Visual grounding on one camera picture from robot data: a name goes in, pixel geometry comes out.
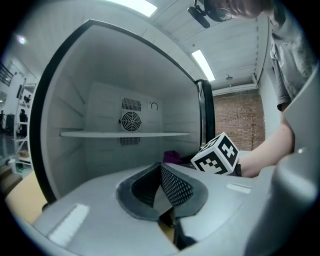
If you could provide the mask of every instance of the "purple object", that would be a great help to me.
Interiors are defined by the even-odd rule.
[[[180,163],[180,154],[177,151],[166,151],[163,155],[164,163],[178,164]]]

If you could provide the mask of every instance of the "air vent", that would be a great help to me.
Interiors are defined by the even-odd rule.
[[[140,116],[135,112],[126,112],[122,116],[122,126],[129,132],[135,132],[141,125]]]
[[[121,146],[138,145],[139,142],[140,142],[140,137],[119,138],[119,144],[120,144]]]
[[[130,98],[123,98],[121,108],[124,110],[141,111],[141,101]]]

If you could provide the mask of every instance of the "ceiling light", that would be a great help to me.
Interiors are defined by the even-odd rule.
[[[212,70],[201,50],[196,50],[192,53],[192,56],[195,58],[196,62],[198,62],[200,68],[204,72],[206,78],[210,81],[216,80]]]
[[[22,45],[24,45],[27,42],[27,40],[23,36],[18,36],[18,41]]]
[[[157,7],[155,7],[152,3],[149,3],[146,0],[106,0],[106,1],[129,7],[133,10],[138,11],[139,13],[144,14],[147,17],[150,17],[157,9]]]

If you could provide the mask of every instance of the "brick wall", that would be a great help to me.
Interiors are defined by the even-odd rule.
[[[218,95],[213,100],[216,135],[225,132],[239,150],[246,151],[265,140],[264,109],[258,89]]]

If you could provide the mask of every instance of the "ceiling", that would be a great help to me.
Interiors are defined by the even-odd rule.
[[[127,29],[158,46],[176,60],[194,79],[205,79],[191,53],[200,49],[207,59],[215,81],[212,89],[242,85],[258,80],[268,42],[268,18],[232,19],[204,29],[187,8],[193,0],[148,0],[157,10],[146,17],[125,6],[104,0],[43,1],[25,19],[17,34],[26,44],[12,40],[14,51],[29,70],[40,78],[62,42],[88,19]],[[227,81],[227,74],[233,77]]]

